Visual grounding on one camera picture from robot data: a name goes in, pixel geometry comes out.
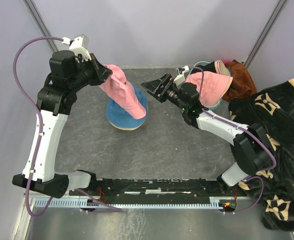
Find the pink bucket hat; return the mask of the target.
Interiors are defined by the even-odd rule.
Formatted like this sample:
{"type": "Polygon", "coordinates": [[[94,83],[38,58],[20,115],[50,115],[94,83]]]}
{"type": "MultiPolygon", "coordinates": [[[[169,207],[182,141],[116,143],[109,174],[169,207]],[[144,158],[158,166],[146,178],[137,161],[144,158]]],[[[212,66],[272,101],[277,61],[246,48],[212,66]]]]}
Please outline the pink bucket hat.
{"type": "Polygon", "coordinates": [[[212,107],[227,92],[233,77],[205,71],[202,82],[202,76],[202,72],[193,73],[187,77],[186,82],[196,85],[196,89],[199,92],[199,100],[203,106],[212,107]]]}
{"type": "Polygon", "coordinates": [[[99,87],[134,119],[144,118],[147,111],[139,102],[135,89],[123,70],[114,64],[108,64],[106,67],[112,71],[111,76],[99,87]]]}

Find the blue bucket hat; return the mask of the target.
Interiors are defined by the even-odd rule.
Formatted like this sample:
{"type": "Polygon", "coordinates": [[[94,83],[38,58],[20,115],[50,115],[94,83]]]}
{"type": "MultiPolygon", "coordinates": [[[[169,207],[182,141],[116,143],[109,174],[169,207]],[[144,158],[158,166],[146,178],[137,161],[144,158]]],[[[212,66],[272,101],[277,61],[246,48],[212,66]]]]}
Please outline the blue bucket hat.
{"type": "Polygon", "coordinates": [[[146,115],[140,119],[134,119],[125,109],[123,109],[118,103],[116,103],[112,98],[108,99],[106,106],[106,118],[109,122],[113,123],[119,127],[133,128],[143,124],[148,116],[148,105],[146,95],[134,84],[135,95],[140,102],[140,104],[145,108],[146,115]]]}

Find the beige bucket hat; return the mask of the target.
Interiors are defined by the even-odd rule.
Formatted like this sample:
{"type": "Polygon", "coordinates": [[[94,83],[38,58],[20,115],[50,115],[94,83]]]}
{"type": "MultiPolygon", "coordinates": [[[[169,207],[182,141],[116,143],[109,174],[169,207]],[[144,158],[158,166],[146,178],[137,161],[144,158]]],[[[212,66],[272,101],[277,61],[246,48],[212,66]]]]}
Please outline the beige bucket hat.
{"type": "Polygon", "coordinates": [[[115,124],[113,124],[113,123],[111,123],[111,122],[110,122],[110,124],[111,124],[113,127],[115,127],[116,129],[119,129],[119,130],[122,130],[122,131],[134,131],[134,130],[136,130],[136,129],[138,129],[139,127],[142,126],[142,124],[141,124],[141,125],[136,126],[136,127],[120,127],[120,126],[117,126],[117,125],[115,125],[115,124]]]}

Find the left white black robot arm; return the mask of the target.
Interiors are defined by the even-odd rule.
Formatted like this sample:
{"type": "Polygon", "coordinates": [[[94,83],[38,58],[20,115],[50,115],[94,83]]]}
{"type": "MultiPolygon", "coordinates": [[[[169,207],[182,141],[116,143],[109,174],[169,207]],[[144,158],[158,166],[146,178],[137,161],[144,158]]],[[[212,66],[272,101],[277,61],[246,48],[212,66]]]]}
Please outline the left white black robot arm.
{"type": "Polygon", "coordinates": [[[56,199],[81,189],[93,195],[96,175],[85,170],[55,172],[55,160],[62,130],[82,88],[99,86],[112,71],[87,50],[60,50],[49,59],[50,73],[37,94],[36,128],[31,151],[22,173],[12,184],[56,199]]]}

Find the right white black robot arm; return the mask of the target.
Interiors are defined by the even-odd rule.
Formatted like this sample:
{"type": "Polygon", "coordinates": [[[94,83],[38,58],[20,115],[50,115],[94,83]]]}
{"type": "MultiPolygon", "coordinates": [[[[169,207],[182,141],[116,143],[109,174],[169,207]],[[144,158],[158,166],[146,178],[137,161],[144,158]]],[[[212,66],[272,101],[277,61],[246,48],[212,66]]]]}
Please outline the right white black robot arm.
{"type": "Polygon", "coordinates": [[[227,196],[239,181],[249,180],[259,171],[276,167],[275,152],[262,126],[237,123],[208,110],[199,100],[197,85],[181,81],[181,78],[183,75],[173,79],[167,73],[159,79],[143,82],[141,86],[160,103],[170,101],[179,107],[188,125],[210,132],[231,144],[235,163],[216,183],[218,193],[227,196]]]}

